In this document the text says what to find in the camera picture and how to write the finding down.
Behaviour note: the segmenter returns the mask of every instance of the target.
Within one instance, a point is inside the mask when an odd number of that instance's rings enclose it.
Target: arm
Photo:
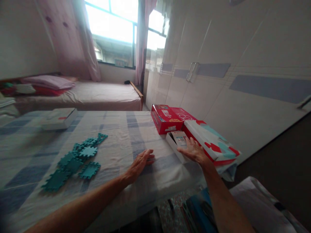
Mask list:
[[[219,232],[254,232],[252,225],[235,201],[213,163],[204,154],[203,148],[193,138],[187,140],[187,149],[177,150],[200,164],[209,189],[213,212]]]
[[[152,152],[153,150],[143,151],[126,173],[64,205],[26,232],[84,231],[124,188],[136,181],[145,165],[154,162],[148,161],[148,159],[154,158],[154,155],[151,155]]]

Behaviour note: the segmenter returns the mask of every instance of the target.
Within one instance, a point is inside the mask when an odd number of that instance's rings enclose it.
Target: sheer curtain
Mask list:
[[[156,7],[156,0],[139,0],[136,44],[135,85],[141,85],[144,67],[144,50],[147,48],[149,15]]]
[[[60,72],[101,81],[84,0],[38,0]]]

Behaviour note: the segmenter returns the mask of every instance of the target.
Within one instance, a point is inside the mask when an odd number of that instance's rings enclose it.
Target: hand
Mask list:
[[[187,149],[178,147],[178,152],[182,153],[192,161],[199,163],[201,166],[211,162],[210,159],[205,155],[203,147],[199,146],[197,141],[195,141],[193,138],[190,138],[190,140],[186,138],[186,142]]]
[[[138,178],[140,173],[142,173],[146,165],[151,165],[154,163],[153,160],[149,160],[155,157],[155,155],[151,154],[152,152],[153,150],[148,149],[144,150],[139,155],[137,155],[136,159],[134,160],[130,168],[124,174],[130,184],[136,181],[136,179]]]

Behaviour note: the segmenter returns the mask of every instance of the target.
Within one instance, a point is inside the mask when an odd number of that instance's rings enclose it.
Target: white box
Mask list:
[[[40,122],[44,130],[67,129],[77,117],[76,108],[56,108]]]
[[[169,132],[166,134],[165,139],[168,142],[168,144],[171,146],[171,148],[173,149],[173,151],[175,152],[175,154],[177,155],[177,157],[179,158],[179,160],[181,161],[182,164],[190,162],[191,161],[190,159],[188,159],[186,156],[184,156],[183,154],[181,154],[180,152],[177,151],[178,146],[177,146],[176,142],[174,141],[173,133],[180,134],[179,135],[180,137],[187,137],[186,134],[182,131]]]

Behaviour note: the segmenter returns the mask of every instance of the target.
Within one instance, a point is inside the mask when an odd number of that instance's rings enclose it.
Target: windowsill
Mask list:
[[[110,66],[114,66],[114,67],[118,67],[118,68],[129,69],[129,70],[135,70],[135,69],[136,69],[136,66],[134,66],[134,67],[128,67],[128,66],[120,67],[120,66],[116,66],[115,64],[108,63],[108,62],[104,62],[104,61],[97,61],[97,62],[98,62],[99,64],[105,64],[105,65],[110,65]]]

